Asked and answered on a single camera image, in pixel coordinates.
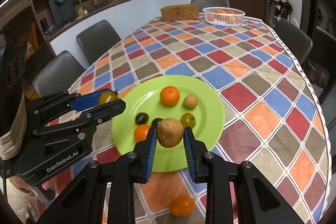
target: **green cherry tomato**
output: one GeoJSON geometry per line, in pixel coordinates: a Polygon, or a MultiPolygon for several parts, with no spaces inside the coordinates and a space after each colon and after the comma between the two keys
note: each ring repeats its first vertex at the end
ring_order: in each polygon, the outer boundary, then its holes
{"type": "Polygon", "coordinates": [[[194,126],[196,125],[196,120],[194,115],[192,115],[191,113],[185,113],[181,117],[181,123],[184,128],[186,127],[194,128],[194,126]]]}
{"type": "Polygon", "coordinates": [[[99,96],[98,105],[103,105],[117,99],[119,99],[117,92],[106,91],[99,96]]]}

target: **dining table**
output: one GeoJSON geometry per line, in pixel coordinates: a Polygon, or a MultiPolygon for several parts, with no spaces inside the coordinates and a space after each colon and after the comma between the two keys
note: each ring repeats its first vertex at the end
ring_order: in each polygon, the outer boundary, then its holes
{"type": "MultiPolygon", "coordinates": [[[[317,223],[327,208],[331,179],[328,131],[318,98],[298,60],[262,20],[245,17],[241,26],[224,27],[199,19],[155,18],[118,42],[70,87],[70,93],[118,90],[124,98],[155,77],[186,75],[205,82],[218,95],[225,123],[212,152],[235,163],[251,161],[293,207],[304,223],[317,223]]],[[[79,117],[72,111],[51,124],[79,117]]],[[[111,121],[97,126],[86,158],[57,175],[56,195],[90,161],[115,161],[120,153],[111,121]]],[[[206,184],[191,181],[188,169],[152,173],[134,185],[140,224],[201,224],[206,213],[206,184]],[[194,210],[176,217],[169,204],[178,196],[194,199],[194,210]]],[[[233,215],[238,222],[234,186],[233,215]]],[[[107,222],[110,185],[103,223],[107,222]]],[[[33,199],[35,213],[49,204],[33,199]]]]}

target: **tangerine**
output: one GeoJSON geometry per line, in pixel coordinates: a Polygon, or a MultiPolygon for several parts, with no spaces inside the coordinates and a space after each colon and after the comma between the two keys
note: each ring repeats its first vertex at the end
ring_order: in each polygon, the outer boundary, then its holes
{"type": "Polygon", "coordinates": [[[147,137],[149,128],[150,126],[147,124],[141,124],[137,126],[134,130],[134,140],[136,142],[144,141],[147,137]]]}
{"type": "Polygon", "coordinates": [[[178,196],[169,204],[170,212],[178,217],[190,214],[195,208],[195,201],[189,196],[178,196]]]}
{"type": "Polygon", "coordinates": [[[174,106],[180,99],[180,92],[174,86],[166,86],[160,93],[161,103],[165,106],[174,106]]]}

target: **table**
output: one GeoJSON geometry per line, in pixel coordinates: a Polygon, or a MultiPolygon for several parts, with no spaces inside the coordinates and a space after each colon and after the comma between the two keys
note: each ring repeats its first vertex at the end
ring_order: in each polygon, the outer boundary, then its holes
{"type": "MultiPolygon", "coordinates": [[[[325,120],[298,61],[261,20],[246,17],[241,27],[226,28],[206,23],[202,15],[199,20],[156,18],[106,52],[70,92],[118,89],[123,98],[148,79],[176,74],[206,82],[222,100],[225,126],[213,152],[236,163],[253,162],[305,223],[317,222],[330,191],[325,120]]],[[[70,112],[52,124],[79,115],[70,112]]],[[[120,156],[110,123],[98,126],[93,149],[89,157],[58,175],[58,192],[89,161],[106,163],[120,156]]],[[[235,205],[233,184],[231,195],[235,205]]],[[[135,185],[134,197],[138,223],[204,223],[206,184],[192,183],[187,169],[153,173],[148,184],[135,185]],[[195,210],[185,218],[168,210],[179,195],[195,199],[195,210]]],[[[45,209],[38,205],[40,211],[45,209]]]]}

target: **chair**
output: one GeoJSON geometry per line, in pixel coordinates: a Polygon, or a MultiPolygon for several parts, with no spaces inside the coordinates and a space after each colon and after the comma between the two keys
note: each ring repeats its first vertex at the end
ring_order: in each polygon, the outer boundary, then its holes
{"type": "Polygon", "coordinates": [[[207,7],[230,7],[228,0],[191,0],[191,3],[198,4],[200,13],[203,13],[203,9],[207,7]]]}
{"type": "Polygon", "coordinates": [[[90,65],[120,40],[120,36],[107,20],[102,20],[77,35],[77,42],[90,65]]]}
{"type": "Polygon", "coordinates": [[[274,30],[302,65],[313,48],[310,37],[283,18],[275,24],[274,30]]]}
{"type": "Polygon", "coordinates": [[[82,65],[70,52],[64,51],[35,76],[33,86],[40,97],[50,95],[70,88],[83,72],[82,65]]]}

